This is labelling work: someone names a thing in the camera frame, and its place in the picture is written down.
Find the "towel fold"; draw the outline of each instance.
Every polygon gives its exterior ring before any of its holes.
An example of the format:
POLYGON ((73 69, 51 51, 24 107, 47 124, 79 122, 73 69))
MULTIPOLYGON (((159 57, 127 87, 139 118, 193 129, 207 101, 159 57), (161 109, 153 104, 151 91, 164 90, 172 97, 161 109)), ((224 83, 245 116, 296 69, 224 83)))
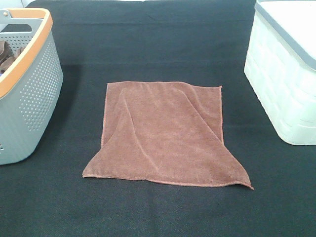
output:
POLYGON ((109 83, 101 149, 82 176, 253 189, 224 146, 222 121, 221 86, 109 83))

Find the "white plastic container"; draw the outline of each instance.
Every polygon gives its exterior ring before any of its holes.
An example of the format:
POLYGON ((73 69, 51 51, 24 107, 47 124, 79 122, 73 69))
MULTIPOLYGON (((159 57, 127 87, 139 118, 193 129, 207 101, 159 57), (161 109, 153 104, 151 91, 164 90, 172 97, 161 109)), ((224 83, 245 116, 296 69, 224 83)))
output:
POLYGON ((316 1, 257 0, 244 72, 279 137, 316 144, 316 1))

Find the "gray basket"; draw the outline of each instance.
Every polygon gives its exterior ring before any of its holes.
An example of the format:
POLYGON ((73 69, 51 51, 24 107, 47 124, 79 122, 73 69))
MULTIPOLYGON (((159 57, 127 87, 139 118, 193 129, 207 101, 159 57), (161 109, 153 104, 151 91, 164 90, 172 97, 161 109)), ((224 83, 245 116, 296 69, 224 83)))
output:
POLYGON ((34 151, 55 108, 63 74, 49 11, 0 10, 0 24, 28 24, 32 28, 30 32, 0 33, 0 40, 7 41, 13 51, 26 47, 0 76, 0 164, 8 164, 34 151))

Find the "black fabric surface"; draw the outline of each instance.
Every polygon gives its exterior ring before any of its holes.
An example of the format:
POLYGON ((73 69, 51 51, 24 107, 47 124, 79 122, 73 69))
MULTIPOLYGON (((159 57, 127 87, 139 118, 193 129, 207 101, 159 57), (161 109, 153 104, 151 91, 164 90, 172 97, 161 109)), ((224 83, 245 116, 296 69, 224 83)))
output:
POLYGON ((0 166, 0 236, 304 236, 316 233, 316 148, 279 139, 243 73, 254 0, 38 0, 64 82, 26 160, 0 166), (224 142, 255 191, 96 179, 106 83, 223 85, 224 142))

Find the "gray lid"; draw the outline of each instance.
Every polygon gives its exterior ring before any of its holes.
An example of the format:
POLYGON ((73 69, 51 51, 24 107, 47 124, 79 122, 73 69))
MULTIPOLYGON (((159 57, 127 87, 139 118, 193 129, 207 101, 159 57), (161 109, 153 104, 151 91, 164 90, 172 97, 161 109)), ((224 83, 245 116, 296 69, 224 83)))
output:
POLYGON ((255 9, 316 70, 316 0, 257 0, 255 9))

